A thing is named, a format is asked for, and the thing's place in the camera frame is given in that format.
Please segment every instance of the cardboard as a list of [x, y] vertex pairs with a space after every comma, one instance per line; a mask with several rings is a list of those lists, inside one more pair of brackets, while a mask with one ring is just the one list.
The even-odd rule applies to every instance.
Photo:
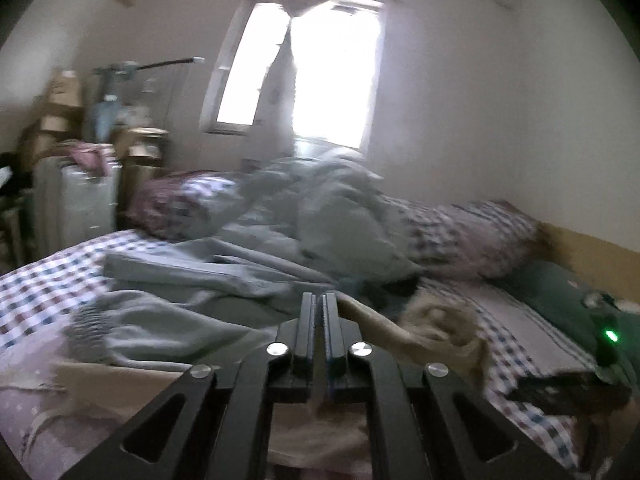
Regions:
[[58, 140], [79, 139], [80, 123], [55, 115], [45, 115], [40, 118], [40, 131], [56, 136]]
[[127, 161], [122, 168], [122, 177], [120, 178], [118, 208], [121, 211], [126, 211], [134, 195], [144, 183], [162, 176], [162, 174], [163, 168], [157, 166], [139, 166], [135, 162]]
[[60, 70], [53, 76], [47, 89], [45, 115], [78, 120], [82, 117], [83, 109], [78, 75], [74, 70]]
[[149, 159], [159, 158], [158, 150], [145, 150], [139, 148], [138, 141], [144, 137], [163, 137], [166, 130], [157, 128], [116, 128], [111, 133], [111, 143], [114, 146], [116, 157], [120, 160], [128, 156], [147, 156]]
[[640, 252], [552, 224], [540, 227], [547, 259], [572, 270], [593, 288], [640, 303]]
[[28, 133], [18, 149], [22, 170], [26, 173], [33, 171], [33, 167], [40, 160], [40, 157], [55, 147], [57, 143], [58, 139], [51, 134], [36, 130]]

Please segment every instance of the white curtain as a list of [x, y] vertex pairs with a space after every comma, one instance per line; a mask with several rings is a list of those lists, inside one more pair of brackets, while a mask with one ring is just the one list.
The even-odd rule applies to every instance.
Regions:
[[[296, 18], [330, 0], [277, 0], [286, 13]], [[249, 167], [263, 166], [281, 156], [293, 155], [293, 103], [296, 67], [291, 48], [291, 21], [280, 50], [267, 71], [249, 128], [245, 159]]]

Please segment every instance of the blanket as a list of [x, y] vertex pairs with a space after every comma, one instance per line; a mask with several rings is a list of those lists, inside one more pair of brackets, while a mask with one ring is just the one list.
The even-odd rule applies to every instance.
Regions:
[[345, 276], [392, 282], [418, 270], [408, 234], [357, 162], [284, 159], [203, 202], [193, 240], [107, 254], [111, 291], [66, 330], [80, 362], [184, 371], [272, 341], [303, 292]]

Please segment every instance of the window frame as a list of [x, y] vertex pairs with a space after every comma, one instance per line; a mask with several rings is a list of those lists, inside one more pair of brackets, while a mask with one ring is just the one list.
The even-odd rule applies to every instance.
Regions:
[[[376, 69], [371, 81], [370, 95], [369, 95], [369, 116], [365, 123], [362, 138], [360, 139], [359, 148], [350, 148], [360, 152], [365, 152], [369, 144], [370, 131], [372, 127], [374, 108], [376, 103], [376, 95], [378, 92], [378, 81], [380, 79], [380, 69], [382, 66], [382, 51], [385, 40], [385, 26], [386, 16], [388, 13], [388, 3], [390, 0], [337, 0], [338, 4], [345, 4], [350, 7], [358, 7], [361, 9], [373, 10], [377, 12], [378, 19], [380, 20], [380, 35], [376, 43]], [[232, 135], [232, 136], [244, 136], [252, 124], [233, 124], [218, 122], [218, 113], [220, 112], [220, 104], [222, 103], [222, 97], [225, 93], [226, 82], [228, 81], [231, 67], [236, 58], [238, 47], [244, 34], [244, 29], [249, 21], [249, 17], [257, 4], [261, 3], [276, 3], [276, 0], [242, 0], [236, 13], [231, 21], [229, 30], [227, 31], [225, 40], [223, 41], [220, 54], [216, 60], [214, 75], [216, 80], [214, 81], [214, 87], [216, 88], [211, 104], [211, 115], [209, 120], [209, 127], [207, 128], [208, 134], [215, 135]], [[304, 139], [310, 142], [329, 143], [324, 139], [316, 139], [313, 137], [295, 136], [296, 139]]]
[[222, 43], [220, 54], [216, 60], [215, 73], [217, 75], [216, 81], [216, 94], [212, 104], [211, 117], [209, 121], [209, 129], [207, 133], [217, 135], [240, 135], [243, 136], [245, 132], [252, 126], [252, 124], [233, 124], [233, 123], [220, 123], [218, 122], [218, 113], [220, 112], [220, 104], [222, 103], [222, 97], [225, 93], [226, 82], [229, 79], [231, 73], [231, 67], [236, 59], [236, 53], [238, 47], [240, 47], [240, 41], [242, 41], [242, 35], [246, 24], [249, 22], [249, 17], [254, 11], [254, 7], [257, 4], [272, 4], [276, 0], [242, 0], [238, 10], [236, 10], [231, 25], [226, 33], [225, 40]]

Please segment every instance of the black device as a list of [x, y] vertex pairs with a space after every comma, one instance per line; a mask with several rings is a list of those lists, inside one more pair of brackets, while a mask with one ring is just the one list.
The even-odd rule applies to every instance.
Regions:
[[[444, 364], [398, 365], [362, 341], [327, 293], [304, 294], [300, 317], [240, 364], [190, 368], [62, 480], [261, 480], [273, 403], [308, 400], [315, 357], [334, 402], [366, 404], [376, 480], [572, 478]], [[640, 430], [606, 480], [640, 478], [634, 450]]]
[[586, 420], [587, 438], [578, 469], [587, 472], [597, 467], [606, 456], [610, 432], [607, 417], [631, 401], [633, 381], [619, 365], [617, 344], [620, 331], [614, 298], [606, 293], [590, 292], [582, 304], [590, 310], [593, 323], [596, 370], [519, 378], [506, 398], [529, 402], [547, 415], [567, 415]]

